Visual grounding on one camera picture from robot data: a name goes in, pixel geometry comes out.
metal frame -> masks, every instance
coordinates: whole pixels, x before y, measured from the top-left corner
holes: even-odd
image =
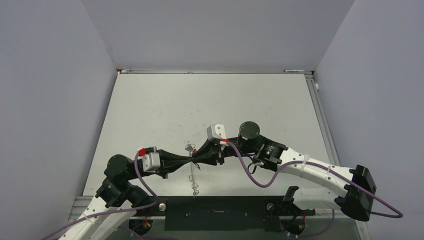
[[[302,74],[306,78],[306,84],[309,89],[309,94],[312,99],[312,104],[315,109],[315,114],[318,120],[319,127],[321,129],[324,145],[328,154],[330,162],[340,166],[339,157],[336,152],[336,147],[333,142],[333,138],[330,132],[327,119],[324,114],[324,110],[321,105],[320,98],[318,96],[318,90],[312,71],[304,72],[284,72],[282,69],[275,70],[154,70],[154,69],[117,69],[118,74]],[[69,214],[68,221],[71,222],[82,214],[86,207],[90,204],[92,196],[77,196],[73,203],[71,212]],[[314,218],[331,218],[330,210],[320,210],[316,212]],[[335,217],[337,219],[348,218],[341,211],[336,211]],[[143,217],[131,217],[130,219],[139,219]],[[151,219],[164,219],[164,216],[153,216]],[[368,230],[366,222],[356,221],[356,226],[361,240],[371,240],[371,235]]]

